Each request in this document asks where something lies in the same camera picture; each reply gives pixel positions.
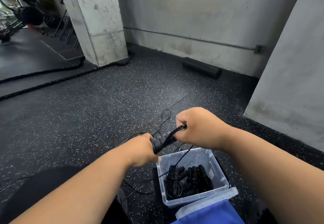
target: blue object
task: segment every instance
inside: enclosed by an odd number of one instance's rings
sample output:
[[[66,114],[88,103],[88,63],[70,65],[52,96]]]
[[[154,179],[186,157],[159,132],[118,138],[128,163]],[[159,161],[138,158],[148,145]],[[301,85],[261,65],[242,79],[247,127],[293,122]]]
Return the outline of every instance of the blue object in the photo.
[[[244,224],[228,199],[192,212],[172,224]]]

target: concrete column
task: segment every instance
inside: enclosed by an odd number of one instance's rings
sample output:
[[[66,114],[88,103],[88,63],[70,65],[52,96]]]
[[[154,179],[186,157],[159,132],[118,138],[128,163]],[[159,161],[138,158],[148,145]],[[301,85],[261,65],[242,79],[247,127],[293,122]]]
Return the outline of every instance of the concrete column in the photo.
[[[128,57],[118,0],[64,0],[88,61],[103,66]]]

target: person's leg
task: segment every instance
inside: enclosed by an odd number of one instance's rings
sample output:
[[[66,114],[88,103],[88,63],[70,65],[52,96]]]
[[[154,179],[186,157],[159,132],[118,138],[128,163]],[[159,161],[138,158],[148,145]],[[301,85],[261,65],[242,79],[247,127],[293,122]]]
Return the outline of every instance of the person's leg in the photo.
[[[10,223],[83,168],[84,167],[73,166],[56,167],[44,170],[30,177],[6,203],[2,215],[0,216],[0,223]],[[115,199],[111,204],[103,223],[120,223],[121,221],[123,223],[130,223],[127,215]]]

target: black floor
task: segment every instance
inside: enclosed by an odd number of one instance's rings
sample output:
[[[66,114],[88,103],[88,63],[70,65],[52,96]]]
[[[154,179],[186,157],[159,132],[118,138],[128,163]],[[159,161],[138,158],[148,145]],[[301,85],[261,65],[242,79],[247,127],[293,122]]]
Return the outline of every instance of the black floor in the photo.
[[[15,34],[10,42],[0,44],[0,80],[36,71],[71,67],[79,63],[78,58],[66,61],[58,53],[41,42],[38,39],[39,36],[41,34],[38,32],[23,29]],[[77,70],[49,73],[9,83],[2,83],[0,85],[0,97],[72,76],[94,69],[95,67],[95,65],[85,61],[83,67]]]
[[[242,117],[257,79],[223,71],[213,80],[184,70],[181,58],[139,46],[128,66],[110,67],[64,83],[0,102],[0,210],[28,177],[58,165],[84,165],[136,132],[154,132],[165,108],[172,118],[162,131],[175,128],[182,110],[201,106],[225,122],[252,132],[289,153],[324,169],[324,154]],[[170,146],[163,153],[171,153]],[[239,195],[237,211],[247,220],[255,199],[230,158],[215,151]],[[126,179],[135,186],[152,177],[154,165],[132,168]],[[152,191],[148,183],[143,191]],[[126,194],[132,189],[123,186]],[[168,223],[169,213],[154,194],[134,193],[128,201],[133,223]]]

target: plastic bin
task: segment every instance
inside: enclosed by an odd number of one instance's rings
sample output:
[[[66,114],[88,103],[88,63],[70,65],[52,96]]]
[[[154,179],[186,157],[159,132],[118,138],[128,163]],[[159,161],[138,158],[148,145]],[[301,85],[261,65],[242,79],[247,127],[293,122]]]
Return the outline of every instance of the plastic bin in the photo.
[[[161,156],[162,161],[156,164],[158,174],[162,175],[166,173],[169,170],[170,165],[175,165],[186,152],[187,151],[182,151]],[[191,149],[178,163],[178,167],[184,166],[185,169],[188,169],[188,167],[199,165],[204,166],[207,175],[213,182],[214,189],[208,192],[168,201],[166,197],[166,191],[164,188],[164,179],[166,177],[166,175],[164,175],[159,178],[159,182],[162,200],[166,206],[168,206],[169,208],[184,206],[229,188],[229,183],[211,150],[203,148]]]

